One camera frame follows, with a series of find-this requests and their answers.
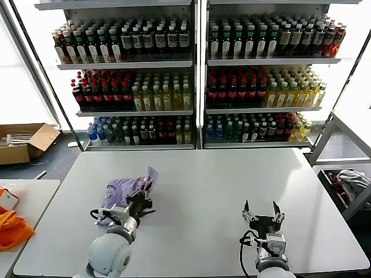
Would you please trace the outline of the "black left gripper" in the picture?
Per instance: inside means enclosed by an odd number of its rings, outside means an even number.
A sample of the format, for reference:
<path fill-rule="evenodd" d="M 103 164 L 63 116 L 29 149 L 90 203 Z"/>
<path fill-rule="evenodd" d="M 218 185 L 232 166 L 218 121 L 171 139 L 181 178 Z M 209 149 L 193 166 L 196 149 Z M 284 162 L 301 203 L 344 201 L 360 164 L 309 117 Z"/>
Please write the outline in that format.
<path fill-rule="evenodd" d="M 145 210 L 152 209 L 152 191 L 153 179 L 150 176 L 144 178 L 144 187 L 135 189 L 132 193 L 126 195 L 126 202 L 129 207 L 130 216 L 143 216 Z"/>

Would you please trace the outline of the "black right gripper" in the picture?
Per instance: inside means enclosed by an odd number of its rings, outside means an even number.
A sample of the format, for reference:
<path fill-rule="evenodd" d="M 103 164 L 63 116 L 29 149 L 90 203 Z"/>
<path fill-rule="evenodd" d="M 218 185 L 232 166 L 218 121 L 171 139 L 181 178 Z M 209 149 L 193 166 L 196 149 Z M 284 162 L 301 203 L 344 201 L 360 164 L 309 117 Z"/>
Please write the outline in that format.
<path fill-rule="evenodd" d="M 281 212 L 280 207 L 275 201 L 272 202 L 274 207 L 274 217 L 269 216 L 255 216 L 249 209 L 249 202 L 246 200 L 243 210 L 242 218 L 250 228 L 256 231 L 259 235 L 266 235 L 268 233 L 275 233 L 281 229 L 281 223 L 285 219 L 285 214 Z"/>

